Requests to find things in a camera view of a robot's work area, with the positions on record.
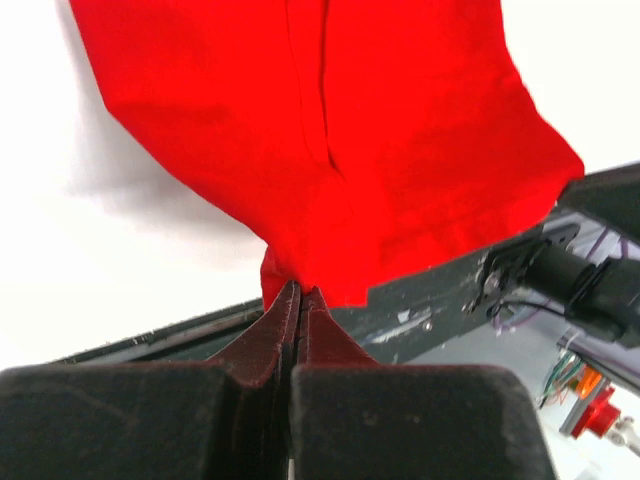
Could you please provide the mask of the red t shirt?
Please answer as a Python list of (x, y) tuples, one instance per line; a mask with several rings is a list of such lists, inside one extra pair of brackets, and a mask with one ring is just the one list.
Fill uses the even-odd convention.
[(265, 241), (262, 296), (377, 285), (541, 221), (581, 159), (497, 1), (75, 1), (107, 110)]

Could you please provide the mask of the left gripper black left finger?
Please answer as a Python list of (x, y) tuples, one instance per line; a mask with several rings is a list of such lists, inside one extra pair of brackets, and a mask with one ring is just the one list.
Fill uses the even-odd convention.
[(283, 479), (301, 292), (285, 285), (204, 361), (49, 364), (1, 375), (5, 479)]

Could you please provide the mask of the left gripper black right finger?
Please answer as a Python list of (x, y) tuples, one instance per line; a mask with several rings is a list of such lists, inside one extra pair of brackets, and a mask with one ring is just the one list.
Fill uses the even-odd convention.
[(552, 479), (534, 407), (490, 365), (383, 365), (304, 298), (291, 376), (299, 479)]

